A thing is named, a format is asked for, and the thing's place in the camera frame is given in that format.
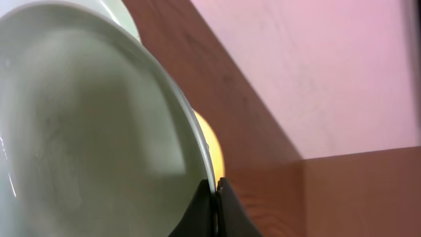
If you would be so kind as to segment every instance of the wooden surface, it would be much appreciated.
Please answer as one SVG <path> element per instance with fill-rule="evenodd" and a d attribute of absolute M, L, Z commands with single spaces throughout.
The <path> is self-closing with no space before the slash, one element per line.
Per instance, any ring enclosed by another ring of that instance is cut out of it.
<path fill-rule="evenodd" d="M 267 236 L 303 236 L 300 157 L 194 6 L 124 2 L 144 46 L 213 127 L 226 176 L 255 224 Z"/>
<path fill-rule="evenodd" d="M 303 161 L 188 0 L 124 0 L 265 236 L 421 236 L 421 148 Z"/>

